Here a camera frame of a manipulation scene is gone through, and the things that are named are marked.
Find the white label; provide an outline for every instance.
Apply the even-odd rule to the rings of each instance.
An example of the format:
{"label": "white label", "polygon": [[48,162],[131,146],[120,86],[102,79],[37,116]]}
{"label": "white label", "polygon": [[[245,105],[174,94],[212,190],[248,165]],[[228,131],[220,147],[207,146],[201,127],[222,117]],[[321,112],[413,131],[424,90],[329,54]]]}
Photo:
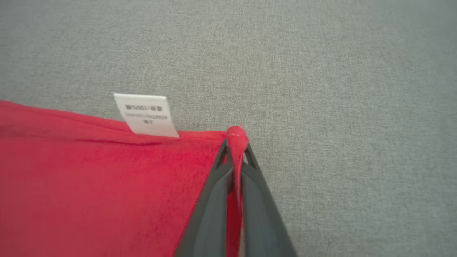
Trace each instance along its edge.
{"label": "white label", "polygon": [[114,93],[114,100],[135,134],[179,137],[165,96]]}

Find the fabric texture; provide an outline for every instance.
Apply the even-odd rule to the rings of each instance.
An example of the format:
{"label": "fabric texture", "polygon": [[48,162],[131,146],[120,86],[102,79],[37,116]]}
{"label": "fabric texture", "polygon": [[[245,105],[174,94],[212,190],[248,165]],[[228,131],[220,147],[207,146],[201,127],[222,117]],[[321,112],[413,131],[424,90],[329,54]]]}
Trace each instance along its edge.
{"label": "fabric texture", "polygon": [[122,122],[9,102],[0,102],[0,119],[1,256],[173,256],[222,141],[234,157],[248,141],[239,127],[136,135]]}
{"label": "fabric texture", "polygon": [[454,0],[0,1],[0,98],[241,125],[300,256],[457,252]]}

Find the gray fabric surface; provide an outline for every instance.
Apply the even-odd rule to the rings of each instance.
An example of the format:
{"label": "gray fabric surface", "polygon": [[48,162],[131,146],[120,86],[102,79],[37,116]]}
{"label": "gray fabric surface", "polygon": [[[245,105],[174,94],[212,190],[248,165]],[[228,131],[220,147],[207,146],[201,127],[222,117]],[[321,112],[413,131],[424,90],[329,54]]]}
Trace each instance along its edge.
{"label": "gray fabric surface", "polygon": [[457,254],[457,3],[3,0],[0,98],[242,125],[300,256]]}

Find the red towel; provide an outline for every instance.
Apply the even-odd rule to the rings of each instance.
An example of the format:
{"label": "red towel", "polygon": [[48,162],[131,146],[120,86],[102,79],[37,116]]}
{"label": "red towel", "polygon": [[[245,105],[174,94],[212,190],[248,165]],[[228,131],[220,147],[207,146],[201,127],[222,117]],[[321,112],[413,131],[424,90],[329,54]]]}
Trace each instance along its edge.
{"label": "red towel", "polygon": [[237,256],[248,139],[239,127],[179,134],[0,102],[0,256],[173,256],[226,138],[236,168],[227,253]]}

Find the gray carpet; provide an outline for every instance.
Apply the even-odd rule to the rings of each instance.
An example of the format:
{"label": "gray carpet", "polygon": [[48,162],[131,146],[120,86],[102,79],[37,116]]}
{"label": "gray carpet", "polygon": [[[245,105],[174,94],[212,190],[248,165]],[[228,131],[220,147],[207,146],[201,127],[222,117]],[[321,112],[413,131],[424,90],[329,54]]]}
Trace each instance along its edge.
{"label": "gray carpet", "polygon": [[457,2],[3,0],[0,98],[242,125],[300,256],[457,254]]}

